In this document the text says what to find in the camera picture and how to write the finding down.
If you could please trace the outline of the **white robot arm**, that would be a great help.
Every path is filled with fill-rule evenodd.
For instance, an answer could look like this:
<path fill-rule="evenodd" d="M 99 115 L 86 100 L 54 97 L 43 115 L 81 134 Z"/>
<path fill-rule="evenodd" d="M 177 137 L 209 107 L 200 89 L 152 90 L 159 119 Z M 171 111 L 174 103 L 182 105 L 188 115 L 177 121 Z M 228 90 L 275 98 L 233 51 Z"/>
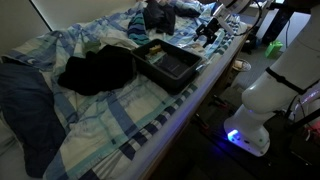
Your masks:
<path fill-rule="evenodd" d="M 257 157 L 270 146 L 264 123 L 320 80 L 320 0 L 288 0 L 287 7 L 308 10 L 309 21 L 279 59 L 242 93 L 242 105 L 224 122 L 228 140 Z"/>

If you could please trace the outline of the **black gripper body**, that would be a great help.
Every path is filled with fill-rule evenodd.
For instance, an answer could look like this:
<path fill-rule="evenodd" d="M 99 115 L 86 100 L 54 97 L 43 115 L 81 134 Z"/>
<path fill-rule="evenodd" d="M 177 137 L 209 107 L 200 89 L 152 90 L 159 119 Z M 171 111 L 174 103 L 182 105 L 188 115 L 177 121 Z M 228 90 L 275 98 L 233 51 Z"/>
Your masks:
<path fill-rule="evenodd" d="M 216 18 L 212 18 L 207 25 L 201 24 L 196 29 L 196 34 L 198 36 L 212 37 L 220 28 L 219 21 Z"/>

